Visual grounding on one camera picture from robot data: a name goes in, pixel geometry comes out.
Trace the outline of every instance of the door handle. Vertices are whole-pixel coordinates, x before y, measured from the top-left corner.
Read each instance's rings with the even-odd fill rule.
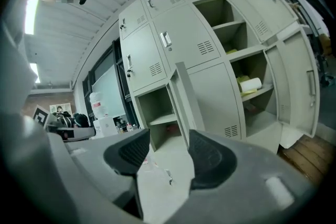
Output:
[[[314,71],[310,70],[307,71],[308,81],[309,81],[309,94],[311,96],[316,95],[316,88],[315,88],[315,78],[314,78]]]
[[[169,46],[172,44],[172,41],[170,40],[167,31],[161,33],[160,36],[161,36],[161,40],[162,40],[163,46],[164,46],[165,48],[166,48],[166,47],[169,47]]]
[[[127,63],[128,63],[128,69],[130,70],[133,67],[130,54],[127,55]]]

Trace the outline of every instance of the ceiling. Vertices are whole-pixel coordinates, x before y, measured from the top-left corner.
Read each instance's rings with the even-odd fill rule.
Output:
[[[25,45],[41,84],[69,86],[98,31],[127,1],[87,0],[82,6],[39,1],[35,34],[25,35]]]

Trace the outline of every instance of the wooden floor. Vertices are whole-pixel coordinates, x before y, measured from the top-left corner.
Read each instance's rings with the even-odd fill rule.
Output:
[[[319,185],[327,174],[336,153],[336,147],[315,136],[303,136],[291,148],[280,148],[278,155]]]

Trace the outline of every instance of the fluorescent light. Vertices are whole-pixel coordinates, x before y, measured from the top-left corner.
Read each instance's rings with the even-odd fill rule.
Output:
[[[37,65],[35,63],[31,63],[30,64],[30,68],[32,69],[32,71],[37,75],[37,80],[35,81],[35,83],[41,83],[40,82],[40,78],[38,76],[38,72],[37,72]]]
[[[28,0],[26,6],[26,19],[25,19],[25,33],[29,35],[34,34],[35,15],[38,0]]]

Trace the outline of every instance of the paper roll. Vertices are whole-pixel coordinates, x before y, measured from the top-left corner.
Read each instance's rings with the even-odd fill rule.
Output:
[[[240,92],[247,92],[253,89],[260,89],[263,85],[259,78],[243,81],[239,84]]]

